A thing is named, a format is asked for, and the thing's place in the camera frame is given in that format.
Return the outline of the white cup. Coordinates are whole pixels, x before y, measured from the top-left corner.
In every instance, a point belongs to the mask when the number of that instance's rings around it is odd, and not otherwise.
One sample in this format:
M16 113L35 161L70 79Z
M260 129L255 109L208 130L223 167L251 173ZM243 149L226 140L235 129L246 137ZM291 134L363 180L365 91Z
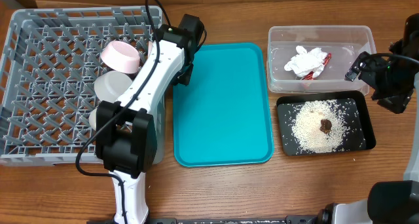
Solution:
M93 130L96 130L96 112L97 112L97 109L92 110L88 117L89 125L91 129Z

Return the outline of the red snack wrapper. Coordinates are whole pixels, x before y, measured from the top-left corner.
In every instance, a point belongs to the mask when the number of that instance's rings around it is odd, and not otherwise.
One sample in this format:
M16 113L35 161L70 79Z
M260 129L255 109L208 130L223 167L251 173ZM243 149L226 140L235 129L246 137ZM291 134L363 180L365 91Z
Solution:
M319 68L316 71L309 72L309 74L307 74L306 76L304 76L303 78L301 78L301 80L313 80L316 77L318 77L321 74L321 72L325 69L325 67L327 66L327 64L330 62L331 57L332 57L332 54L331 53L328 53L326 55L326 57L324 58L324 60L323 60L323 67Z

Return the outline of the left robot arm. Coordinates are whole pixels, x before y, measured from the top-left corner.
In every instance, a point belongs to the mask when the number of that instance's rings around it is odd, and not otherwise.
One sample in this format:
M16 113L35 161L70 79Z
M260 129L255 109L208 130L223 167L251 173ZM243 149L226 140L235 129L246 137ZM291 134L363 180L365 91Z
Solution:
M206 38L204 24L186 14L177 27L161 25L147 61L115 102L98 106L96 156L113 179L113 223L147 223L145 173L164 157L164 94L171 84L188 85L194 55Z

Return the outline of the pile of rice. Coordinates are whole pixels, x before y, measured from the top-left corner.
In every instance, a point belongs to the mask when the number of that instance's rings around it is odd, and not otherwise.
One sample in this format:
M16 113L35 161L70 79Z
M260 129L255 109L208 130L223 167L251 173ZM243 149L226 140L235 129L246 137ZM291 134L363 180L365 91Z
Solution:
M287 155L313 155L366 148L359 112L353 99L316 100L278 106L283 150ZM329 134L320 120L332 123Z

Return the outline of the white napkin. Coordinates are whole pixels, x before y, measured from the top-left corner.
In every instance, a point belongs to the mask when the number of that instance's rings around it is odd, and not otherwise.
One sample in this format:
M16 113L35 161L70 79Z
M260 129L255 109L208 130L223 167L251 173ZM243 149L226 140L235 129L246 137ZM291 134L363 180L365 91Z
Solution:
M296 46L297 54L288 61L284 69L293 71L297 77L303 78L309 72L316 71L323 67L323 60L328 53L323 52L320 47L307 51L303 46Z

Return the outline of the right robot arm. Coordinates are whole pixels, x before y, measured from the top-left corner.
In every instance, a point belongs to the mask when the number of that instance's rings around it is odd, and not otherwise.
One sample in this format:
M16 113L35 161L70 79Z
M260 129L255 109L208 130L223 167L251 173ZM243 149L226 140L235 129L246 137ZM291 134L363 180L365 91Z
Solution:
M345 75L374 89L372 99L393 113L404 112L412 94L418 93L418 15L405 21L403 38L387 53L361 53ZM418 136L414 136L409 164L401 181L373 185L365 200L328 204L313 223L417 223Z

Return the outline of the brown food scrap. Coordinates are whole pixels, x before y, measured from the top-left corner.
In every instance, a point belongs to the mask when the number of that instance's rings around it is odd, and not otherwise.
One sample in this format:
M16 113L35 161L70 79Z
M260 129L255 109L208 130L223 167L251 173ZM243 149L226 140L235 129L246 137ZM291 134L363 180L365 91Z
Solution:
M332 123L328 119L322 119L320 120L320 128L319 130L323 132L324 134L329 134L332 128Z

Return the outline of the small pink bowl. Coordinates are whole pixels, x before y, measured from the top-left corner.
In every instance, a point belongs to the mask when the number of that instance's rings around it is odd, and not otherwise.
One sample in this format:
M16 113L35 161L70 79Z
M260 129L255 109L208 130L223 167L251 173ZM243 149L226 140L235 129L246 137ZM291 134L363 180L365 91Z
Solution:
M101 52L105 65L121 73L137 73L140 65L139 52L123 41L111 41Z

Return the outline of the grey bowl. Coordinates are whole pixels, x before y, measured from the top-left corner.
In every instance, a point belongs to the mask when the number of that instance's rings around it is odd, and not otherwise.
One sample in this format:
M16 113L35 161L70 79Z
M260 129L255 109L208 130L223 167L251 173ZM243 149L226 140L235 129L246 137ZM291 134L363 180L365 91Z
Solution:
M131 78L124 73L109 71L94 81L94 92L99 101L113 103L131 84Z

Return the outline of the large white plate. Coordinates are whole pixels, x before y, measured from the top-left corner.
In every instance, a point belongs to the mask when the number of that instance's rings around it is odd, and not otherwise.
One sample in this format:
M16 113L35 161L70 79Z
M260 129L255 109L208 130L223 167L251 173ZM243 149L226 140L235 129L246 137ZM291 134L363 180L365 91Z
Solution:
M148 42L148 49L147 49L147 57L151 57L153 51L153 42L149 41Z

